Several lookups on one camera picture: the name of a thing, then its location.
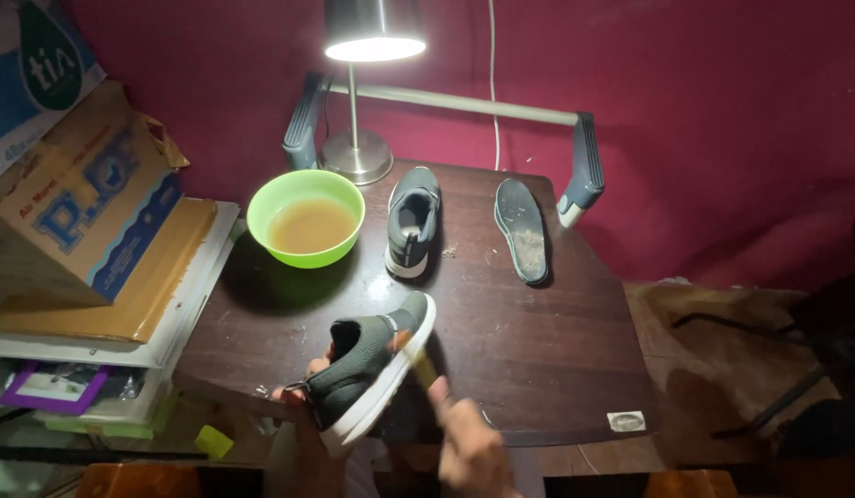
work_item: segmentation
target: green bowl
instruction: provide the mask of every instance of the green bowl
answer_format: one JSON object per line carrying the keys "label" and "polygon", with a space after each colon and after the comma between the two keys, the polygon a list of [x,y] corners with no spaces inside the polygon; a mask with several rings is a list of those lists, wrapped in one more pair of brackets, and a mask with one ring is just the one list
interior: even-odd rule
{"label": "green bowl", "polygon": [[[267,230],[271,219],[286,206],[311,198],[332,198],[344,204],[356,219],[354,233],[333,248],[310,255],[291,255],[272,249],[267,243]],[[258,189],[249,202],[246,224],[249,233],[273,257],[289,266],[312,268],[328,266],[343,258],[354,246],[365,217],[366,202],[363,194],[350,180],[331,171],[302,169],[279,175]]]}

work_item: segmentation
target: magenta wall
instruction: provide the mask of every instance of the magenta wall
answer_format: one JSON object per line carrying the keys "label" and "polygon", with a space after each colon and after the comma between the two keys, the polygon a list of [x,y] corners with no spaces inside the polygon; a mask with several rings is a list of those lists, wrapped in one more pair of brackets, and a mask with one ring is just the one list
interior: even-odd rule
{"label": "magenta wall", "polygon": [[[321,54],[319,0],[64,0],[164,120],[196,196],[245,204]],[[596,115],[607,190],[578,224],[626,279],[812,289],[855,268],[855,0],[495,0],[499,100]],[[488,98],[484,0],[422,0],[428,51],[361,83]],[[491,119],[370,99],[397,157],[493,167]],[[348,125],[330,99],[334,130]],[[501,119],[501,167],[571,171],[571,130]]]}

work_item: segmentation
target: wooden table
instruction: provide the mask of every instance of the wooden table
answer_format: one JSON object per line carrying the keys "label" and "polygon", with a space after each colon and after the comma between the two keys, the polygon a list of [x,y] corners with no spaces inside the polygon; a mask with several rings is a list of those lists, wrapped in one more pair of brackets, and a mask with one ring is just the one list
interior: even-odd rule
{"label": "wooden table", "polygon": [[[330,267],[286,266],[245,234],[206,304],[173,379],[216,402],[283,417],[268,393],[299,380],[321,356],[335,318],[386,313],[412,290],[437,304],[437,368],[458,398],[476,401],[510,446],[571,445],[653,433],[658,413],[621,282],[555,213],[550,180],[425,164],[442,189],[442,232],[422,280],[389,277],[388,198],[419,162],[396,162],[363,187],[366,220],[352,252]],[[495,189],[522,181],[546,223],[550,275],[538,288],[517,276],[495,225]],[[453,257],[440,251],[454,247]],[[607,414],[641,411],[647,430],[616,433]],[[378,424],[393,440],[439,440],[427,400],[408,379]]]}

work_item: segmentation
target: lamp shade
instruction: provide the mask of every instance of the lamp shade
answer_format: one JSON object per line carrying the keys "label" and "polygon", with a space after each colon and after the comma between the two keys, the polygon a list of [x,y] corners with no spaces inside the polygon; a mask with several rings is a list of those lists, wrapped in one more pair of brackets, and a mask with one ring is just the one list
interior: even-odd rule
{"label": "lamp shade", "polygon": [[330,59],[404,59],[426,47],[417,0],[324,0],[323,7]]}

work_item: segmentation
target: purple picture frame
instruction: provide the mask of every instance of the purple picture frame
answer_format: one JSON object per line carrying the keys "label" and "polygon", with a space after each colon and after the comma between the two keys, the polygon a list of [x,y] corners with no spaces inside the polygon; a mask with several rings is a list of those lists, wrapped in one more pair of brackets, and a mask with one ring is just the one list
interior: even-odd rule
{"label": "purple picture frame", "polygon": [[65,413],[69,415],[83,415],[90,405],[93,404],[96,394],[98,394],[101,386],[108,380],[108,373],[111,371],[110,365],[102,365],[95,372],[95,377],[87,385],[86,390],[80,395],[76,402],[68,402],[64,400],[51,400],[49,398],[41,398],[39,396],[27,396],[19,394],[18,390],[24,385],[32,375],[37,372],[37,367],[41,362],[28,360],[24,362],[22,369],[16,374],[16,378],[12,380],[12,384],[7,388],[6,392],[0,397],[0,404],[5,406],[21,407],[27,409],[42,409],[56,413]]}

